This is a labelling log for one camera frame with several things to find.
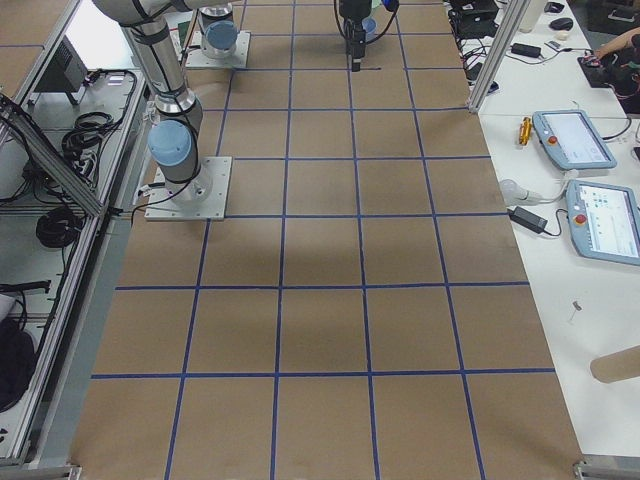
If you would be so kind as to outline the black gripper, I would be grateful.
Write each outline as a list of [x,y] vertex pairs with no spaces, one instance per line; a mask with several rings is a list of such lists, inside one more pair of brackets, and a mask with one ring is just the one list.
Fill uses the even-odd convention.
[[366,52],[366,30],[362,20],[371,14],[371,0],[339,0],[338,13],[346,20],[346,53],[351,71],[359,72]]

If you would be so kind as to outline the person hand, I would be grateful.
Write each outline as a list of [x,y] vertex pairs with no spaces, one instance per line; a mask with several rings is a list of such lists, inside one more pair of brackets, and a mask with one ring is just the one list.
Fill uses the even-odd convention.
[[601,46],[600,48],[598,48],[597,50],[594,51],[594,55],[598,58],[604,58],[606,55],[609,55],[612,52],[612,49],[610,47],[607,47],[606,45]]

